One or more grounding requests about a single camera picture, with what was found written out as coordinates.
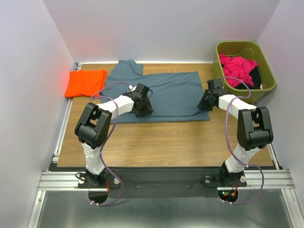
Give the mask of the blue-grey t-shirt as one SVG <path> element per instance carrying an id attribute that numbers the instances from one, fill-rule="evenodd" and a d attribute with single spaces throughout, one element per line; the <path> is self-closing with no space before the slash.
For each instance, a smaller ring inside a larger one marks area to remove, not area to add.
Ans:
<path id="1" fill-rule="evenodd" d="M 143 65 L 133 60 L 121 60 L 105 82 L 103 96 L 117 98 L 128 91 L 127 85 L 141 83 L 151 89 L 148 93 L 153 113 L 136 117 L 125 113 L 118 123 L 154 123 L 208 121 L 209 114 L 197 105 L 204 92 L 197 72 L 143 74 Z"/>

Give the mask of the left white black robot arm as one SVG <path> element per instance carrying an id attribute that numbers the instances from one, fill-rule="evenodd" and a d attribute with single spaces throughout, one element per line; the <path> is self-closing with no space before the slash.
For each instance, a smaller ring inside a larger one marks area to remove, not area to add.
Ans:
<path id="1" fill-rule="evenodd" d="M 128 86 L 129 91 L 117 98 L 94 95 L 92 99 L 108 99 L 106 103 L 88 103 L 75 127 L 75 135 L 80 141 L 85 153 L 85 173 L 76 175 L 79 182 L 90 183 L 95 187 L 102 187 L 109 181 L 106 179 L 105 165 L 102 162 L 102 150 L 108 141 L 118 117 L 126 113 L 134 113 L 136 117 L 144 117 L 153 113 L 148 93 L 152 90 L 138 83 L 137 86 Z"/>

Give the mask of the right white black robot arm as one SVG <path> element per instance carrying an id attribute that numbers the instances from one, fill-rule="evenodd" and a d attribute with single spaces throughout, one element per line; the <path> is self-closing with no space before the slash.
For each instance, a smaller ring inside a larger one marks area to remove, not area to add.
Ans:
<path id="1" fill-rule="evenodd" d="M 273 141 L 274 135 L 269 110 L 266 107 L 256 107 L 243 101 L 251 96 L 235 96 L 226 92 L 221 78 L 209 80 L 198 108 L 203 111 L 212 111 L 214 107 L 226 111 L 225 124 L 231 114 L 237 119 L 237 141 L 234 150 L 231 149 L 228 138 L 228 127 L 225 126 L 225 137 L 231 156 L 223 162 L 218 181 L 222 186 L 234 182 L 245 182 L 244 169 L 249 166 L 252 157 Z"/>

